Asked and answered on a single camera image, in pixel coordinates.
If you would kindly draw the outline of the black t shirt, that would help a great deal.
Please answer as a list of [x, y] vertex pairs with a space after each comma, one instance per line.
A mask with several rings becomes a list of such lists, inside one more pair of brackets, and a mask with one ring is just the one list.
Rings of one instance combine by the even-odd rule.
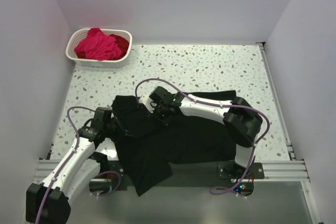
[[164, 126], [133, 95], [116, 96], [112, 112], [117, 125], [126, 129], [116, 129], [113, 141], [138, 196], [171, 177], [172, 163], [230, 161], [236, 156], [235, 142], [218, 122], [176, 115]]

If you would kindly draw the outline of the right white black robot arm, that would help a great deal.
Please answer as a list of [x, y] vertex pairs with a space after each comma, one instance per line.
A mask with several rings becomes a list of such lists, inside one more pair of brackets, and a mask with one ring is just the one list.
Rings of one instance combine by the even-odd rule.
[[216, 101], [180, 92], [173, 94], [158, 86], [141, 102], [164, 124], [178, 114], [223, 124], [229, 137], [236, 143], [236, 165], [246, 168], [251, 163], [253, 146], [263, 120], [245, 99], [235, 97], [233, 100]]

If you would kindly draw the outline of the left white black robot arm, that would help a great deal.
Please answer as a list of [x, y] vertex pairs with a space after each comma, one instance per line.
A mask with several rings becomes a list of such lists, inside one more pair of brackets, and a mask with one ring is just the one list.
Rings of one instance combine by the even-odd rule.
[[66, 223], [73, 201], [89, 186], [92, 179], [107, 183], [94, 186], [97, 197], [109, 196], [120, 188], [124, 172], [120, 165], [109, 163], [97, 147], [114, 133], [112, 110], [98, 107], [80, 129], [69, 151], [40, 183], [26, 191], [25, 219], [28, 223]]

